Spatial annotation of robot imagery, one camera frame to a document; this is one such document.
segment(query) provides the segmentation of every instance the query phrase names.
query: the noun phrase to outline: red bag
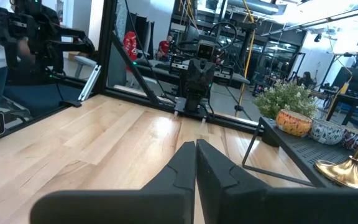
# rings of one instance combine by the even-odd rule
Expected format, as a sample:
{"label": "red bag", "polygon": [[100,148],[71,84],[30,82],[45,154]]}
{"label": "red bag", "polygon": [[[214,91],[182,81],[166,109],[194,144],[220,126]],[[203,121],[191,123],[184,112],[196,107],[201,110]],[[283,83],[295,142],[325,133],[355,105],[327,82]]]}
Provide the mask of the red bag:
{"label": "red bag", "polygon": [[137,58],[136,47],[137,42],[135,32],[129,31],[124,37],[124,48],[132,61]]}

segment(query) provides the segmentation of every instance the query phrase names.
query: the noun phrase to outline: desk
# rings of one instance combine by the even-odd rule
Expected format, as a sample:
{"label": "desk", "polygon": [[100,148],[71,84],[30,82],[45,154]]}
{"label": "desk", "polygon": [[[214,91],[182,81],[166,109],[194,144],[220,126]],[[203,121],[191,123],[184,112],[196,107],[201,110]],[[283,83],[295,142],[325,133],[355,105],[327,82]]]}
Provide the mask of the desk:
{"label": "desk", "polygon": [[[152,70],[150,67],[139,64],[139,63],[145,63],[145,60],[138,59],[138,60],[136,60],[136,62],[138,63],[136,65],[136,67],[139,69],[139,71],[141,72],[142,75],[149,77],[149,78],[155,78],[152,75]],[[153,71],[154,71],[155,75],[157,76],[158,80],[167,82],[167,83],[171,83],[174,85],[177,85],[179,83],[179,80],[180,80],[179,76],[172,75],[167,70],[155,67],[156,64],[163,63],[163,62],[159,62],[158,60],[149,60],[149,62],[153,66]],[[238,83],[245,83],[247,85],[250,83],[246,78],[244,78],[243,75],[240,75],[238,73],[233,73],[232,81],[238,82]]]}
{"label": "desk", "polygon": [[[307,176],[307,178],[315,187],[340,187],[336,185],[334,182],[331,182],[330,180],[325,178],[323,175],[321,175],[314,168],[314,162],[316,162],[319,159],[322,159],[336,164],[342,163],[346,159],[348,159],[350,155],[353,155],[353,152],[342,148],[338,144],[335,146],[327,146],[317,141],[314,141],[310,138],[299,138],[284,133],[283,131],[279,130],[276,127],[276,122],[272,119],[260,118],[258,126],[261,125],[263,125],[264,131],[267,131],[268,134],[271,135],[272,138],[274,138],[274,140],[290,156],[291,160],[295,162],[295,164],[301,169],[304,175]],[[246,165],[246,161],[252,149],[252,145],[254,143],[255,137],[256,134],[254,134],[254,137],[252,138],[248,146],[246,155],[244,156],[242,162],[243,168],[272,175],[278,178],[309,184],[305,182],[305,180],[298,180],[298,179],[295,180],[291,177],[288,178],[281,174],[269,172],[267,170]]]}
{"label": "desk", "polygon": [[[94,96],[0,139],[0,223],[28,223],[32,205],[62,189],[140,189],[185,141],[205,139],[236,164],[252,135],[126,101]],[[259,143],[258,164],[298,177],[296,166]],[[276,187],[301,187],[256,174]],[[203,223],[196,192],[195,224]]]}
{"label": "desk", "polygon": [[269,76],[269,75],[265,75],[265,80],[267,81],[267,83],[272,86],[274,85],[277,80],[279,80],[278,78],[274,78],[273,76]]}
{"label": "desk", "polygon": [[265,88],[270,88],[271,86],[267,83],[265,83],[265,81],[259,81],[259,80],[254,80],[255,86],[254,86],[254,90],[252,91],[252,96],[257,96],[259,93],[263,93]]}
{"label": "desk", "polygon": [[333,116],[335,108],[339,102],[345,103],[345,104],[351,106],[349,112],[347,112],[346,117],[342,122],[342,125],[347,125],[349,120],[352,118],[354,110],[358,106],[358,97],[349,96],[349,95],[345,95],[345,94],[338,94],[336,99],[333,102],[333,106],[332,106],[331,110],[329,111],[329,113],[327,115],[327,121],[329,121],[331,119],[331,117]]}

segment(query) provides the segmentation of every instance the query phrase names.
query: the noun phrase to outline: white wall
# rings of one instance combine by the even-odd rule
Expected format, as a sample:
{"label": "white wall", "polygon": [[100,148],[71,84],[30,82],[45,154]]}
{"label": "white wall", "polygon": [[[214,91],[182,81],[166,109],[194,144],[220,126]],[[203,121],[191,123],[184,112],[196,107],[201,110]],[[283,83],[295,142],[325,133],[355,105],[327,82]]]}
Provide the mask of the white wall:
{"label": "white wall", "polygon": [[[317,85],[319,85],[327,72],[329,64],[331,63],[333,55],[327,54],[327,51],[331,51],[328,38],[321,38],[320,42],[315,42],[316,34],[308,32],[303,42],[300,52],[306,53],[305,58],[299,69],[298,76],[301,77],[304,72],[310,72],[311,78],[317,79]],[[298,69],[301,62],[301,55],[298,56],[293,66],[293,71]]]}
{"label": "white wall", "polygon": [[53,10],[56,10],[57,0],[42,0],[42,4]]}
{"label": "white wall", "polygon": [[99,49],[99,38],[103,16],[103,0],[92,0],[91,5],[91,18],[89,22],[88,37],[92,40],[96,50]]}
{"label": "white wall", "polygon": [[85,31],[88,35],[90,30],[92,0],[74,1],[73,27]]}
{"label": "white wall", "polygon": [[[333,51],[329,39],[327,37],[321,38],[320,42],[315,42],[316,34],[311,34],[308,32],[305,37],[305,41],[302,45],[300,52],[306,53],[305,59],[303,60],[298,76],[302,76],[303,72],[310,72],[311,77],[314,79],[317,72],[317,85],[319,85],[329,68],[329,64],[333,59],[333,54],[327,54],[327,52]],[[331,40],[333,45],[334,52],[358,52],[358,36],[354,34],[338,34],[335,36],[337,40]],[[294,64],[293,71],[296,71],[298,65],[301,61],[301,56],[299,56]],[[339,61],[342,62],[346,67],[351,67],[355,62],[354,57],[340,57]],[[342,68],[341,63],[335,61],[327,74],[327,77],[324,82],[329,82],[332,84],[335,81],[338,72]]]}
{"label": "white wall", "polygon": [[[358,36],[354,34],[341,34],[337,36],[337,41],[334,45],[334,52],[358,52]],[[333,63],[329,73],[327,75],[326,81],[332,84],[335,81],[338,72],[343,67],[340,62],[346,67],[351,67],[355,62],[355,57],[340,57],[337,61]]]}

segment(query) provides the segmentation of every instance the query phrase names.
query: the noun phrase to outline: orange flower pot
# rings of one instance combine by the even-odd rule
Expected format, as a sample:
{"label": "orange flower pot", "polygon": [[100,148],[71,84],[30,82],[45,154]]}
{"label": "orange flower pot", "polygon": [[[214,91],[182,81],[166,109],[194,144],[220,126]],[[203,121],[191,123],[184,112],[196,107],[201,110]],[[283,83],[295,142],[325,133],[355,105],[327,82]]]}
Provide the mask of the orange flower pot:
{"label": "orange flower pot", "polygon": [[277,128],[294,136],[303,137],[311,128],[311,119],[289,110],[282,109],[276,117]]}

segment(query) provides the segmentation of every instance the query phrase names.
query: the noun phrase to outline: black shelf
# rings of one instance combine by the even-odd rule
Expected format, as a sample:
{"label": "black shelf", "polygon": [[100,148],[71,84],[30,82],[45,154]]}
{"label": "black shelf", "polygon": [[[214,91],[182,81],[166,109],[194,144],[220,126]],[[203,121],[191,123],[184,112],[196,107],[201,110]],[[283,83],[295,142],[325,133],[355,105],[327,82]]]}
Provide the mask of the black shelf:
{"label": "black shelf", "polygon": [[340,187],[322,176],[314,168],[314,164],[319,159],[336,164],[342,163],[353,155],[352,151],[344,149],[340,144],[328,146],[308,137],[299,138],[284,133],[276,127],[276,122],[272,119],[260,118],[259,123],[264,126],[264,131],[274,138],[315,187]]}

